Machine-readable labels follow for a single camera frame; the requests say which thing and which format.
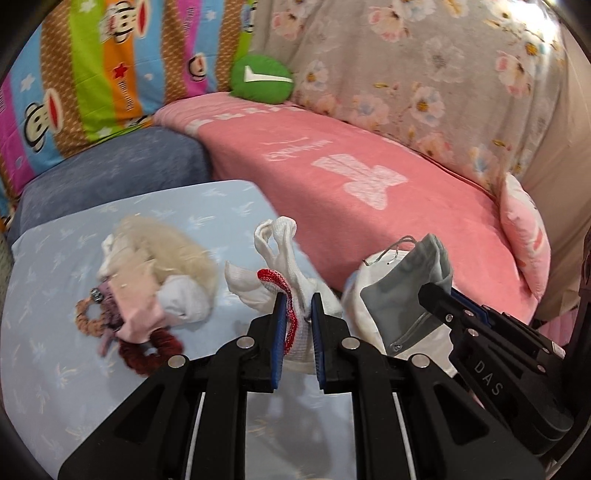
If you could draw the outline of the grey floral quilt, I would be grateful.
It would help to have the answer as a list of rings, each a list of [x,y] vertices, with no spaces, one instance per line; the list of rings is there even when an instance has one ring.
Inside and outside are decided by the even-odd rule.
[[[294,103],[405,145],[497,192],[521,177],[566,77],[542,1],[260,1],[253,52]]]

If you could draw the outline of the white sock with red trim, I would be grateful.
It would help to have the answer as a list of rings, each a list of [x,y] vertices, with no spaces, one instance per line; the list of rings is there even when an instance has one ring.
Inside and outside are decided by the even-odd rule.
[[[224,265],[228,290],[243,304],[262,314],[273,312],[276,295],[287,299],[287,327],[283,341],[284,361],[291,371],[314,371],[311,334],[311,300],[321,295],[325,313],[341,318],[342,305],[324,281],[304,275],[297,265],[294,236],[297,222],[286,216],[266,220],[253,233],[253,246],[266,265],[247,270],[231,263]]]

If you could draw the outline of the white cloth under fur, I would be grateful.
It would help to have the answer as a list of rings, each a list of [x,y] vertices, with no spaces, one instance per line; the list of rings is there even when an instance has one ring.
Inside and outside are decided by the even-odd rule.
[[[101,264],[102,267],[107,267],[111,261],[113,255],[114,240],[114,235],[109,234],[101,243],[101,249],[103,254],[103,261]]]

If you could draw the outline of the colourful striped monkey quilt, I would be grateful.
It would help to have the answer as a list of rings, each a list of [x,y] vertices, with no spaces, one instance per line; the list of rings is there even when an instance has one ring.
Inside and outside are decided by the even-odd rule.
[[[253,1],[62,1],[1,85],[1,226],[24,187],[173,101],[225,90]]]

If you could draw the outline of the white lined trash bin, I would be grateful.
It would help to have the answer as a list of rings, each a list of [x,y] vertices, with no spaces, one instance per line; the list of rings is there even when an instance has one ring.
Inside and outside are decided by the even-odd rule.
[[[404,250],[376,253],[349,278],[342,295],[345,319],[354,335],[398,359],[425,354],[449,376],[450,328],[419,304],[418,293],[429,275],[424,261],[407,260]]]

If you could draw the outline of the cream fluffy fur piece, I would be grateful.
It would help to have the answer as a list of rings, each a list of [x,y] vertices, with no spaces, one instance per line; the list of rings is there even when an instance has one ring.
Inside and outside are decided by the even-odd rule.
[[[105,280],[130,258],[153,263],[159,284],[170,275],[190,276],[211,300],[217,290],[217,265],[211,254],[176,227],[151,217],[130,215],[118,222],[113,255],[107,267],[100,265],[97,277]]]

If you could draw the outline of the green round check-mark cushion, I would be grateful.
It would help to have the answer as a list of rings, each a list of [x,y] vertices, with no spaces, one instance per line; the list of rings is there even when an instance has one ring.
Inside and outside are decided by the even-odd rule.
[[[276,105],[290,98],[294,76],[272,57],[247,54],[233,64],[229,87],[233,97]]]

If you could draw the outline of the pink towel blanket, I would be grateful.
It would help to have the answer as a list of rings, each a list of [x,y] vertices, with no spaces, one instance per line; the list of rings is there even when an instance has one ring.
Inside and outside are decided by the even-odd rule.
[[[256,184],[318,274],[342,289],[363,259],[411,235],[436,235],[454,284],[529,321],[538,302],[518,270],[499,209],[481,188],[404,146],[293,104],[214,93],[159,109],[156,125],[197,139],[218,180]]]

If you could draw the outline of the grey fabric pouch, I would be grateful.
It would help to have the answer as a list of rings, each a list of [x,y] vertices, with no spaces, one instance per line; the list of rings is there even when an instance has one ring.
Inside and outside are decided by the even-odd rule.
[[[363,261],[356,276],[356,325],[383,353],[397,356],[441,326],[419,303],[419,291],[433,283],[447,293],[453,267],[441,240],[406,235],[388,249]]]

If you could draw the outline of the grey white sock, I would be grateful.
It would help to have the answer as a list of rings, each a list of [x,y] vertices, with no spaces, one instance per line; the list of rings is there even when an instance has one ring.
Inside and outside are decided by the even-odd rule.
[[[156,298],[170,327],[205,321],[212,309],[211,297],[186,275],[168,276]]]

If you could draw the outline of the light pink cloth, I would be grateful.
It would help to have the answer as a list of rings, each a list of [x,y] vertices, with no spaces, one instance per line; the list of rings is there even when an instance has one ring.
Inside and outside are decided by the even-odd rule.
[[[143,344],[150,334],[166,326],[165,314],[157,300],[160,285],[151,261],[131,259],[108,280],[123,325],[116,336],[128,343]]]

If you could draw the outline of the dark blue plush pillow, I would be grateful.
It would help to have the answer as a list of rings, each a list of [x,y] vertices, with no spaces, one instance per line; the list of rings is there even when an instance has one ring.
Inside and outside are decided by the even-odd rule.
[[[7,241],[46,222],[112,201],[212,180],[211,158],[197,140],[164,127],[114,137],[29,182]]]

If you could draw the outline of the small pink cartoon pillow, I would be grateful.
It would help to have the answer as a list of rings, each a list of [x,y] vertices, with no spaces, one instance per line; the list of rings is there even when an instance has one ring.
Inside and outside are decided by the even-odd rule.
[[[519,180],[507,173],[499,197],[500,221],[530,291],[540,301],[550,274],[551,246],[535,202]]]

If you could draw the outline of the dark red velvet scrunchie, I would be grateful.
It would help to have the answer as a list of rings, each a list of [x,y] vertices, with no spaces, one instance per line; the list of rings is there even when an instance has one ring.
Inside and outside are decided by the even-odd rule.
[[[125,365],[140,376],[150,376],[167,361],[184,351],[183,344],[168,329],[154,330],[146,343],[119,341],[119,355]]]

